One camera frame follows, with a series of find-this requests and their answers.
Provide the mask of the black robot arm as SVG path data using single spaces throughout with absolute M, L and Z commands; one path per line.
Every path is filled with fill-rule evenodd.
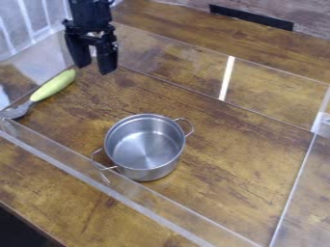
M 92 63 L 89 47 L 96 50 L 98 72 L 105 75 L 117 68 L 118 47 L 110 25 L 108 0 L 68 0 L 70 19 L 64 19 L 64 40 L 76 67 Z

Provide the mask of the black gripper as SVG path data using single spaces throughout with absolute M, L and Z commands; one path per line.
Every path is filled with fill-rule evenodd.
M 109 23 L 77 24 L 73 20 L 64 19 L 64 40 L 77 68 L 85 67 L 92 62 L 89 46 L 96 49 L 96 62 L 98 72 L 105 75 L 117 68 L 118 49 L 116 45 L 114 27 Z

